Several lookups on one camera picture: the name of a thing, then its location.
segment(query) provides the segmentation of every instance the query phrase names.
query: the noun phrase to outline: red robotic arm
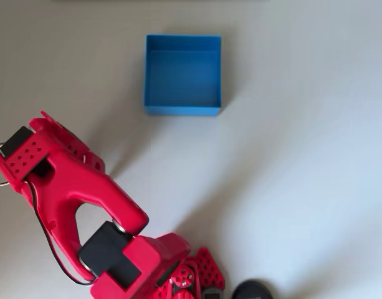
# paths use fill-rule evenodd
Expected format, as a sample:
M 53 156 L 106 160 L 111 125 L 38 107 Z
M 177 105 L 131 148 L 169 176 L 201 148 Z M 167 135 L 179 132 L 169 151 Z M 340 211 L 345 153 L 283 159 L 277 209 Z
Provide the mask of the red robotic arm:
M 33 207 L 46 231 L 79 275 L 95 280 L 94 298 L 201 298 L 224 279 L 206 249 L 170 233 L 139 236 L 148 216 L 105 174 L 103 161 L 69 130 L 41 112 L 1 147 L 0 172 Z M 104 208 L 106 222 L 83 246 L 75 213 L 83 203 Z

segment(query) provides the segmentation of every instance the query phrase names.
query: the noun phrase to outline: open blue box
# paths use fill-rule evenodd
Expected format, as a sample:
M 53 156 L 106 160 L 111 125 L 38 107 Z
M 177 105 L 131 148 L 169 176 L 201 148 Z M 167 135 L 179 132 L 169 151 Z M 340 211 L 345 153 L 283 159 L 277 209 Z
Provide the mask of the open blue box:
M 147 35 L 144 106 L 153 115 L 217 115 L 221 37 Z

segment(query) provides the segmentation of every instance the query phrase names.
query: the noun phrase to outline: black wire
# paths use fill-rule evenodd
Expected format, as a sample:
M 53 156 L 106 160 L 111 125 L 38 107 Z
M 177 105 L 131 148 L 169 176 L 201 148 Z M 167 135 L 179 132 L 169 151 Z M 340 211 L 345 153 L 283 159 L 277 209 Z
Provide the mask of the black wire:
M 48 241 L 49 248 L 51 249 L 51 252 L 54 255 L 54 258 L 56 259 L 56 262 L 58 263 L 60 269 L 66 274 L 66 276 L 68 276 L 71 279 L 71 281 L 75 282 L 78 285 L 91 285 L 91 284 L 93 284 L 96 278 L 94 278 L 90 282 L 81 282 L 81 281 L 77 280 L 76 278 L 74 278 L 69 273 L 69 271 L 67 271 L 65 266 L 63 265 L 62 261 L 60 260 L 60 258 L 58 257 L 58 255 L 57 255 L 57 253 L 55 251 L 55 248 L 54 248 L 54 245 L 52 243 L 51 237 L 50 237 L 47 229 L 45 228 L 44 223 L 42 223 L 42 220 L 41 220 L 41 217 L 40 217 L 40 214 L 39 214 L 39 210 L 38 210 L 38 206 L 37 206 L 37 194 L 36 194 L 36 190 L 34 189 L 34 185 L 32 183 L 30 183 L 29 181 L 26 181 L 26 183 L 29 185 L 30 190 L 31 190 L 31 197 L 32 197 L 32 201 L 33 201 L 34 212 L 36 213 L 36 216 L 37 216 L 38 221 L 40 222 L 42 231 L 44 232 L 44 235 L 45 235 L 45 237 L 46 237 L 46 239 Z

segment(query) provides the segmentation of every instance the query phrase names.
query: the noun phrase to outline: red plastic part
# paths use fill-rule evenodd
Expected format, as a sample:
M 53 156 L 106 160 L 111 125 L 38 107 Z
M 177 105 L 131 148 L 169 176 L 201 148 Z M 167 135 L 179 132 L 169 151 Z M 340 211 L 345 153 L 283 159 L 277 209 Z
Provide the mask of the red plastic part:
M 187 290 L 181 290 L 174 295 L 173 299 L 195 299 L 195 297 Z
M 199 249 L 196 254 L 196 261 L 198 263 L 199 279 L 202 290 L 208 287 L 216 287 L 224 290 L 224 277 L 207 248 L 202 247 Z
M 189 244 L 173 233 L 157 239 L 135 237 L 123 249 L 123 254 L 139 269 L 141 275 L 125 290 L 104 272 L 92 285 L 91 295 L 95 299 L 151 298 L 159 278 L 176 261 L 184 259 L 190 250 Z
M 75 213 L 83 203 L 104 208 L 127 232 L 137 235 L 149 219 L 135 202 L 106 174 L 103 161 L 63 126 L 46 114 L 30 121 L 32 134 L 7 159 L 0 154 L 0 171 L 12 188 L 32 206 L 32 195 L 24 179 L 36 190 L 38 210 L 45 228 L 86 280 L 90 273 L 77 255 L 81 247 Z M 30 171 L 42 159 L 52 171 L 40 178 Z
M 0 154 L 0 171 L 30 206 L 32 194 L 25 180 L 34 185 L 45 228 L 74 269 L 91 280 L 94 276 L 81 265 L 77 255 L 77 208 L 85 202 L 101 206 L 132 235 L 147 225 L 148 216 L 104 173 L 105 165 L 98 156 L 49 115 L 42 114 L 43 118 L 30 121 L 35 133 L 6 159 Z M 31 171 L 43 159 L 52 171 L 40 178 Z M 189 251 L 189 244 L 176 234 L 157 239 L 136 236 L 123 254 L 141 274 L 124 289 L 103 272 L 92 285 L 91 294 L 95 299 L 200 299 L 204 288 L 223 290 L 224 278 L 209 251 L 201 248 L 195 257 L 188 256 Z M 157 287 L 161 276 L 178 261 L 169 278 Z M 176 294 L 174 284 L 182 288 Z
M 171 274 L 171 281 L 179 288 L 188 288 L 195 282 L 195 273 L 185 263 L 181 263 Z

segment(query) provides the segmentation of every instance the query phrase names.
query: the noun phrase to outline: black round object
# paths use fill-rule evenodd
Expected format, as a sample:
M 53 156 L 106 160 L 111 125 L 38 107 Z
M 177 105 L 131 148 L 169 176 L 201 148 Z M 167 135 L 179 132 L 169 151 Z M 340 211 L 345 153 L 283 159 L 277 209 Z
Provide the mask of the black round object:
M 235 289 L 232 299 L 272 299 L 272 295 L 262 283 L 256 280 L 247 280 Z

